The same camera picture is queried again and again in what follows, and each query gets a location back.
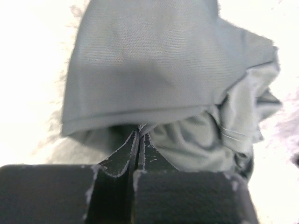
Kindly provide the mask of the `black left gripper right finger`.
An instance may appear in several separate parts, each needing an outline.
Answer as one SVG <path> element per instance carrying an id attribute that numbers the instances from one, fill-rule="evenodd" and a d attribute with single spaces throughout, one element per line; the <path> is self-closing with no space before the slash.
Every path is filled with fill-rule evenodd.
<path id="1" fill-rule="evenodd" d="M 134 224 L 256 224 L 245 180 L 231 172 L 181 172 L 143 136 L 133 176 Z"/>

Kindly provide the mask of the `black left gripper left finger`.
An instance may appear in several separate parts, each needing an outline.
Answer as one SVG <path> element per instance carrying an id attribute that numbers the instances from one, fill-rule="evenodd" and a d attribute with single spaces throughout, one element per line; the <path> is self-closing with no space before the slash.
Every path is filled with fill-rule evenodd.
<path id="1" fill-rule="evenodd" d="M 6 165 L 0 169 L 3 224 L 109 224 L 130 220 L 138 132 L 94 165 Z"/>

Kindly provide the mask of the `grey t shirt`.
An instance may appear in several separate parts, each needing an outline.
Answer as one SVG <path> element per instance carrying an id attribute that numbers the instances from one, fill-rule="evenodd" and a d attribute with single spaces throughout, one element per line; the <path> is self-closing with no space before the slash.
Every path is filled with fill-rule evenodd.
<path id="1" fill-rule="evenodd" d="M 134 130 L 181 171 L 250 179 L 259 123 L 280 101 L 272 40 L 215 0 L 92 0 L 69 62 L 62 131 L 111 154 Z"/>

